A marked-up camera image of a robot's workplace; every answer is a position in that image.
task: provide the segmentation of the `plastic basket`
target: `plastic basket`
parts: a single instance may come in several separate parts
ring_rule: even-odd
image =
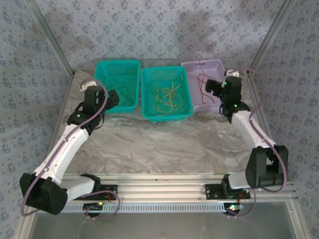
[[[140,87],[140,62],[135,60],[100,61],[94,78],[108,90],[116,90],[119,104],[109,113],[131,113],[138,105]]]
[[[181,66],[142,70],[142,115],[152,122],[183,120],[193,113],[186,71]]]
[[[220,106],[220,100],[213,96],[210,93],[207,93],[205,91],[205,85],[207,82],[207,79],[214,78],[215,80],[219,82],[223,82],[225,80],[225,68],[223,66],[223,63],[219,59],[210,59],[210,60],[201,60],[199,61],[191,61],[191,62],[183,62],[181,66],[183,66],[186,69],[187,77],[188,77],[188,85],[189,90],[191,94],[191,101],[194,106],[195,112],[200,111],[212,111],[212,112],[219,112],[219,106]],[[200,75],[200,80],[203,79],[203,84],[198,84],[197,76],[199,74],[202,74],[202,70],[204,71],[204,74],[209,76],[210,78],[207,78],[206,76]]]

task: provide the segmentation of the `teal basket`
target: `teal basket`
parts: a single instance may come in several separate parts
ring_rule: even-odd
[[[108,113],[131,113],[138,105],[140,87],[140,62],[135,60],[100,61],[94,78],[107,90],[116,90],[119,104]]]
[[[184,67],[151,67],[142,70],[142,115],[152,122],[183,120],[193,106]]]

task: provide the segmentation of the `patterned wallpaper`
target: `patterned wallpaper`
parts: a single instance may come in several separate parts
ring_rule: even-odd
[[[71,66],[220,58],[247,66],[282,0],[37,0]]]
[[[314,238],[319,238],[319,2],[298,0],[260,71],[273,138],[290,152],[289,177]]]
[[[0,1],[0,238],[11,238],[19,179],[45,157],[69,76],[23,1]]]

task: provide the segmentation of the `floral wallpaper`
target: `floral wallpaper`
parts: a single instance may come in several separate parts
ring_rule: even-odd
[[[37,0],[71,66],[105,58],[247,66],[282,0]]]
[[[0,238],[20,217],[19,179],[45,157],[69,76],[21,0],[0,1]]]
[[[298,0],[259,70],[264,111],[290,152],[288,174],[314,238],[319,238],[319,2]]]

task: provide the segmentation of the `gray marble table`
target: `gray marble table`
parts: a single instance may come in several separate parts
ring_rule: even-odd
[[[77,71],[63,120],[84,99],[79,84],[92,73]],[[251,105],[243,78],[243,100]],[[152,123],[139,104],[131,114],[106,114],[105,123],[80,147],[66,173],[226,173],[245,168],[248,149],[238,130],[219,113],[196,113],[183,121]]]

